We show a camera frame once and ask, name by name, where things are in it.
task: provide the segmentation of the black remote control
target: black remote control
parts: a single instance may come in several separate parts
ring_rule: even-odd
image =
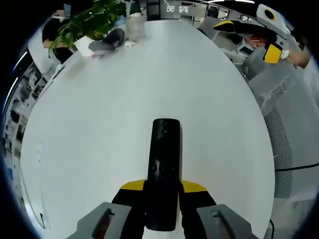
[[[180,157],[180,123],[175,119],[153,122],[148,179],[145,184],[146,227],[154,231],[175,229]]]

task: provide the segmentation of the window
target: window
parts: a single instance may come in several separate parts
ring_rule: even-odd
[[[240,15],[240,19],[243,21],[254,21],[255,19],[246,15]]]
[[[225,20],[228,18],[228,14],[229,14],[229,10],[220,7],[217,18],[220,20]]]
[[[207,16],[218,18],[219,20],[225,20],[228,18],[229,10],[219,7],[217,5],[209,5]]]

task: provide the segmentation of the green leaves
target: green leaves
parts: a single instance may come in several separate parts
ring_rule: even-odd
[[[85,35],[94,40],[101,40],[103,34],[110,31],[120,15],[126,16],[126,6],[123,2],[95,0],[91,8],[71,17],[67,24],[60,27],[50,49],[55,50],[61,43],[70,48]]]

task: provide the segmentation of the round table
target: round table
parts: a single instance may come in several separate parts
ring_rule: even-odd
[[[65,238],[80,218],[146,179],[152,123],[182,126],[182,178],[205,186],[262,238],[271,215],[274,163],[253,94],[231,61],[177,20],[146,23],[146,38],[101,57],[77,52],[33,107],[21,172],[44,238]],[[184,238],[178,219],[171,233]]]

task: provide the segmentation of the ceiling light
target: ceiling light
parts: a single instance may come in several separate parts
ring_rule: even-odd
[[[225,1],[225,0],[211,0],[211,1],[208,1],[208,3],[219,2],[219,1]]]
[[[20,63],[20,61],[22,60],[23,57],[25,57],[25,55],[27,54],[28,52],[24,52],[24,54],[20,57],[20,59],[18,60],[18,62],[16,63],[16,65],[14,66],[12,72],[15,70],[16,66]]]
[[[6,100],[5,100],[4,105],[3,105],[3,110],[5,109],[6,102],[8,101],[9,96],[10,96],[10,94],[11,94],[11,91],[13,90],[13,88],[14,88],[14,86],[15,86],[15,84],[16,84],[16,82],[17,82],[18,79],[19,79],[19,77],[17,77],[17,78],[15,79],[14,83],[12,84],[12,86],[11,86],[11,88],[10,88],[10,90],[9,90],[8,95],[6,96]]]
[[[251,1],[251,0],[235,0],[235,1],[241,1],[241,2],[246,2],[246,3],[255,3],[254,1]]]

